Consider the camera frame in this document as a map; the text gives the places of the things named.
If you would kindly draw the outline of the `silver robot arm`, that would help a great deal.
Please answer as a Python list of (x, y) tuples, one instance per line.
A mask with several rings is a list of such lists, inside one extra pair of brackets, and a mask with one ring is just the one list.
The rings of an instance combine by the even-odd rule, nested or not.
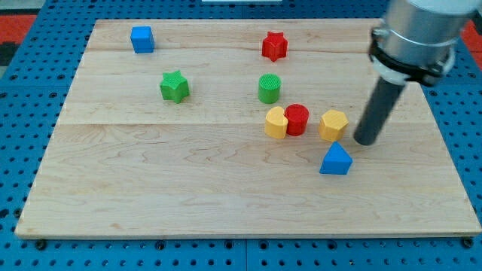
[(481, 0), (391, 0), (371, 30), (369, 57), (385, 81), (431, 87), (455, 64), (455, 46)]

